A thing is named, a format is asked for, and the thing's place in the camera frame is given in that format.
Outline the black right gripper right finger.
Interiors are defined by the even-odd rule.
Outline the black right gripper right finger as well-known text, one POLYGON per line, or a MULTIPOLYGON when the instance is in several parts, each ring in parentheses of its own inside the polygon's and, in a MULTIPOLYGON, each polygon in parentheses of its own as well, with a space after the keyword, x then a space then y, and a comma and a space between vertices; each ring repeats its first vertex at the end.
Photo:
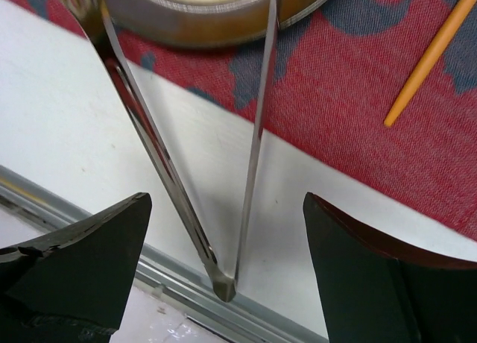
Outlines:
POLYGON ((476 264, 411 245, 308 193, 303 214, 331 342, 474 342, 476 264))

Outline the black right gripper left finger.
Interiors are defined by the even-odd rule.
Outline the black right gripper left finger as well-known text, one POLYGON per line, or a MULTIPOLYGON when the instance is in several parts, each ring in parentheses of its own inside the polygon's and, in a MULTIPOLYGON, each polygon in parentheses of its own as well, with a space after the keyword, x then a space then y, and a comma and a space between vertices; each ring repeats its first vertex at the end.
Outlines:
POLYGON ((151 216, 139 192, 1 249, 2 342, 109 342, 119 330, 151 216))

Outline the steel tongs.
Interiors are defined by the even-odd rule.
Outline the steel tongs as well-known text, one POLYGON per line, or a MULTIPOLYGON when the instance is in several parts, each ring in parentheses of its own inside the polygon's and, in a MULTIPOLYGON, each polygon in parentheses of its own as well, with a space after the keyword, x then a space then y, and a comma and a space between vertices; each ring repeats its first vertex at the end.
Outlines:
MULTIPOLYGON (((127 64, 105 0, 59 1, 65 9, 75 17, 103 63, 172 204, 197 250, 198 256, 212 282, 215 295, 223 302, 230 302, 236 296, 240 265, 235 265, 236 273, 232 277, 226 275, 219 268, 214 250, 209 243, 189 196, 187 195, 183 182, 169 155, 168 149, 162 140, 145 99, 127 64)), ((239 257, 242 255, 246 246, 266 108, 272 97, 271 92, 276 62, 281 3, 282 0, 269 0, 259 96, 257 98, 256 117, 253 126, 247 182, 238 238, 237 255, 239 257)))

